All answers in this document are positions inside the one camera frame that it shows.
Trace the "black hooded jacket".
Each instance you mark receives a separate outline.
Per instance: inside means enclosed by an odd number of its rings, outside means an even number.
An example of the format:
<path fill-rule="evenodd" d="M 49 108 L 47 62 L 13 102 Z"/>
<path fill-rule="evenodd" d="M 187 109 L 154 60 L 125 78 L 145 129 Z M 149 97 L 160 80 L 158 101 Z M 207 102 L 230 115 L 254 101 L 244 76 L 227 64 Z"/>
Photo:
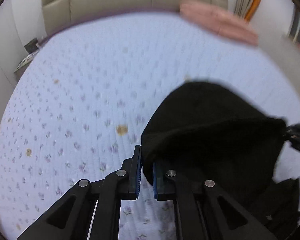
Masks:
<path fill-rule="evenodd" d="M 300 183 L 273 179 L 285 120 L 215 83 L 188 82 L 167 96 L 141 136 L 143 174 L 153 164 L 190 181 L 214 181 L 275 239 L 300 239 Z"/>

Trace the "dark window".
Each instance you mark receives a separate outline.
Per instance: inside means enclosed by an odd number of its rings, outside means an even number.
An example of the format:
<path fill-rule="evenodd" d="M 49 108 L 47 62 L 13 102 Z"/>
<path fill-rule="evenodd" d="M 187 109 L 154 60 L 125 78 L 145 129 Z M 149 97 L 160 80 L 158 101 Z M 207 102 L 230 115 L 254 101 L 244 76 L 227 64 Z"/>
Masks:
<path fill-rule="evenodd" d="M 288 37 L 300 47 L 300 11 L 297 8 L 294 8 L 294 17 Z"/>

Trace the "floral quilted bed cover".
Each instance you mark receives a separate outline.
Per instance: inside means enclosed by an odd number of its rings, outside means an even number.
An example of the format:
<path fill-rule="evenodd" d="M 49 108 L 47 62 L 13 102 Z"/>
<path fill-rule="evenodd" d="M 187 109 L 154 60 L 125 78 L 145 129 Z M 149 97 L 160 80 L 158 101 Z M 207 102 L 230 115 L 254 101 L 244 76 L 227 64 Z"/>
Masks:
<path fill-rule="evenodd" d="M 0 226 L 16 239 L 82 178 L 119 169 L 162 100 L 185 82 L 233 89 L 300 122 L 300 98 L 259 48 L 172 13 L 140 12 L 52 37 L 18 82 L 0 124 Z"/>

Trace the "folded pink blanket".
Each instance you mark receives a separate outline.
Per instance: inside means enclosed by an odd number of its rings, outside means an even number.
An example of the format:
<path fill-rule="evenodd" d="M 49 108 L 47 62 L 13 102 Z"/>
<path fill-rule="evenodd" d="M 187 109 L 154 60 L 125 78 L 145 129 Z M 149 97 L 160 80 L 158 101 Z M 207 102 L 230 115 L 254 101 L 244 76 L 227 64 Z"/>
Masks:
<path fill-rule="evenodd" d="M 216 5 L 182 0 L 179 12 L 186 20 L 219 36 L 258 46 L 258 34 L 247 21 Z"/>

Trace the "white nightstand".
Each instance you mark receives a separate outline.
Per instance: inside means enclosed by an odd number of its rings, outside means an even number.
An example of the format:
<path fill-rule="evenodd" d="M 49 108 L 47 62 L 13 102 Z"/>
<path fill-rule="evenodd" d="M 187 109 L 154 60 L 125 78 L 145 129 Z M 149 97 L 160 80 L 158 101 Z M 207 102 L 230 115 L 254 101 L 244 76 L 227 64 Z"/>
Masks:
<path fill-rule="evenodd" d="M 33 61 L 34 57 L 38 54 L 41 49 L 38 38 L 32 39 L 29 43 L 24 46 L 27 55 L 20 61 L 17 68 L 14 71 L 14 76 L 18 82 L 25 70 L 28 68 L 30 63 Z"/>

